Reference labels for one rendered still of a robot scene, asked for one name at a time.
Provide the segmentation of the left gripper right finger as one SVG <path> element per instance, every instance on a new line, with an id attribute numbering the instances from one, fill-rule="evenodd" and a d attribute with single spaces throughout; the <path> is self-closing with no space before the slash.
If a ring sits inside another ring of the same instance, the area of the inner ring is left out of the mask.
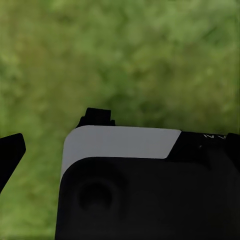
<path id="1" fill-rule="evenodd" d="M 240 135 L 229 133 L 227 135 L 224 151 L 240 173 Z"/>

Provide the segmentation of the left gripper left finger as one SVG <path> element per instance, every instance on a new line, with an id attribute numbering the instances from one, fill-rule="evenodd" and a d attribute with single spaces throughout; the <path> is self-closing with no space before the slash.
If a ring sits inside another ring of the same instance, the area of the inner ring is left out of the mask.
<path id="1" fill-rule="evenodd" d="M 26 153 L 22 133 L 0 138 L 0 193 Z"/>

